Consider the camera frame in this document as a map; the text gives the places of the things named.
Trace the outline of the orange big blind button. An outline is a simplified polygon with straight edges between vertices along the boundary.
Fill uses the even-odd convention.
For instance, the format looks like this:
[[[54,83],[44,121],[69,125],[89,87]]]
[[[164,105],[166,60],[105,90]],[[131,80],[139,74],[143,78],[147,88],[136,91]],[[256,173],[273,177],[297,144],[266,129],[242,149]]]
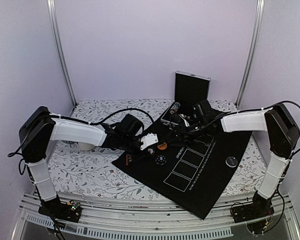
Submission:
[[[157,145],[157,148],[158,148],[159,150],[161,150],[161,151],[164,151],[164,150],[166,150],[166,149],[167,149],[167,147],[168,147],[168,145],[167,145],[167,143],[166,143],[166,142],[163,142],[163,143],[161,143],[161,144]]]

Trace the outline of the black and green chip stack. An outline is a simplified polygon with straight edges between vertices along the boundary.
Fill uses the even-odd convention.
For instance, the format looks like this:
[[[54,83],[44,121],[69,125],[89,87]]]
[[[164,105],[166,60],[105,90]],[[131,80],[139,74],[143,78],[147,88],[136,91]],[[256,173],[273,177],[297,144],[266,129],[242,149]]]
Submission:
[[[167,159],[164,155],[158,155],[156,158],[155,158],[155,163],[157,165],[165,165],[167,163]]]

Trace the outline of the black white dealer button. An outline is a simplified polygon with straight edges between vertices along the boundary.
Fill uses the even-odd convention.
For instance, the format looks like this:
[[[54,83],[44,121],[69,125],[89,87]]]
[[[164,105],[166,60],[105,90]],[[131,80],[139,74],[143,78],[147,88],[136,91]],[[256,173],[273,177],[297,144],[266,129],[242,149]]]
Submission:
[[[230,168],[235,168],[238,166],[238,160],[234,156],[229,156],[226,158],[225,163]]]

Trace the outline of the orange black chip stack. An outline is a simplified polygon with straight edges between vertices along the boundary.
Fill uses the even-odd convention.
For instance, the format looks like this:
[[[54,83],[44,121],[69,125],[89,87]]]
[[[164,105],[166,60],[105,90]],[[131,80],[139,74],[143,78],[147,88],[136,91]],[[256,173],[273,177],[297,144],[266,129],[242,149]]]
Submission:
[[[155,150],[153,148],[148,148],[147,151],[148,151],[148,153],[150,155],[154,155],[155,154]]]

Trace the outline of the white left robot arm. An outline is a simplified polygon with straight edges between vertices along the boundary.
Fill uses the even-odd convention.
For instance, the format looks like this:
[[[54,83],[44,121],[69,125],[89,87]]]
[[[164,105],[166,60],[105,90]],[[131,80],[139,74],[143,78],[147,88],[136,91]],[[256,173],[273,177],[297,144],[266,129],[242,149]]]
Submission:
[[[49,144],[66,141],[80,144],[86,151],[95,147],[121,150],[133,160],[140,160],[148,156],[149,136],[142,134],[144,129],[144,124],[132,114],[109,124],[53,114],[46,106],[40,106],[19,129],[20,144],[14,154],[22,156],[43,208],[53,217],[60,217],[66,205],[61,203],[48,170]]]

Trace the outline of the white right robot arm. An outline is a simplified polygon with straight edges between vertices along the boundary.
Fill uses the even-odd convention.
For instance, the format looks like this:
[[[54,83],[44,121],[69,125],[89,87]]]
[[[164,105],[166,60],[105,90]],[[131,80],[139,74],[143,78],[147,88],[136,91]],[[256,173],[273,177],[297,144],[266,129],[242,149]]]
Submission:
[[[300,137],[300,129],[284,101],[265,108],[237,112],[215,110],[208,100],[195,104],[191,110],[175,102],[164,112],[160,121],[177,134],[180,143],[190,137],[209,134],[217,130],[218,125],[223,133],[267,133],[270,160],[263,181],[254,194],[254,203],[248,208],[252,218],[259,218],[268,210],[268,202],[286,177],[291,160],[297,153],[295,148]]]

